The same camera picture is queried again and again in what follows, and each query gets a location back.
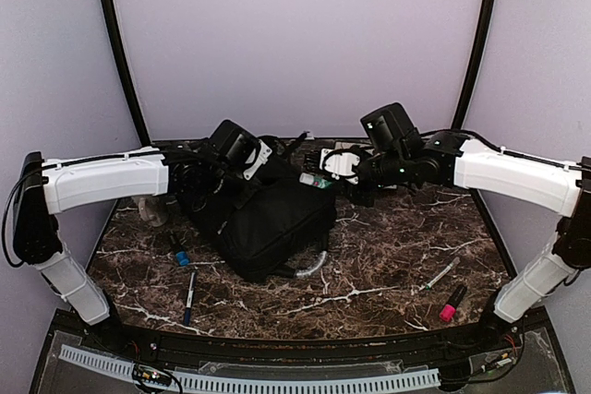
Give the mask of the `blue capped marker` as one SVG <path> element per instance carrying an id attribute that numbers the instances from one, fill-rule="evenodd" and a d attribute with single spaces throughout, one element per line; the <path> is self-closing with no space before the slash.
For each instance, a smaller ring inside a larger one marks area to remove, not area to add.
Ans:
<path id="1" fill-rule="evenodd" d="M 187 252 L 174 232 L 168 233 L 168 241 L 178 265 L 180 267 L 187 266 L 190 263 Z"/>

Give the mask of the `black student bag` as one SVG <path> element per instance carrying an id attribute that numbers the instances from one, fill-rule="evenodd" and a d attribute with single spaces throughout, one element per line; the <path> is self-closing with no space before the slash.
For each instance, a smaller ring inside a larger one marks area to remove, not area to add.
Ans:
<path id="1" fill-rule="evenodd" d="M 203 209 L 179 205 L 183 214 L 228 266 L 242 279 L 264 282 L 270 276 L 294 279 L 329 249 L 336 222 L 336 196 L 299 182 L 301 169 L 292 156 L 306 139 L 290 143 L 275 136 L 261 139 L 272 149 L 256 174 L 259 187 L 240 207 L 229 196 L 211 198 Z"/>

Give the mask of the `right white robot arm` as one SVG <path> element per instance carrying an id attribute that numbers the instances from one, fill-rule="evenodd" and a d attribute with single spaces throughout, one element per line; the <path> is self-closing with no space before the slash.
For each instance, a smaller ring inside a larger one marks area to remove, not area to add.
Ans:
<path id="1" fill-rule="evenodd" d="M 550 209 L 559 223 L 541 252 L 493 293 L 471 342 L 493 350 L 527 310 L 590 267 L 590 160 L 554 161 L 499 147 L 478 133 L 442 129 L 421 133 L 395 102 L 362 117 L 371 149 L 325 149 L 319 167 L 357 186 L 349 198 L 372 205 L 380 187 L 424 184 L 484 190 Z"/>

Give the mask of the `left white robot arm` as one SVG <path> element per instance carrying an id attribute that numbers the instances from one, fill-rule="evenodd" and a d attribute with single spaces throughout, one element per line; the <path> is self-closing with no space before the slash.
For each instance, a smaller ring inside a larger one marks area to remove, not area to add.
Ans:
<path id="1" fill-rule="evenodd" d="M 148 146 L 71 160 L 29 153 L 6 200 L 1 226 L 6 262 L 36 268 L 110 353 L 130 345 L 129 331 L 113 318 L 103 290 L 71 256 L 56 216 L 123 197 L 193 197 L 203 201 L 231 180 L 250 186 L 268 162 L 271 147 L 240 125 L 224 120 L 195 143 Z"/>

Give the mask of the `green white glue stick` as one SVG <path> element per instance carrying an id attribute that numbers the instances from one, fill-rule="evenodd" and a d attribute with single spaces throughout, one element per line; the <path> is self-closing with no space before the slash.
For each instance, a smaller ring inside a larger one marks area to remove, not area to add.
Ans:
<path id="1" fill-rule="evenodd" d="M 303 185 L 313 186 L 318 189 L 332 189 L 333 182 L 321 176 L 311 173 L 301 173 L 299 175 L 299 182 Z"/>

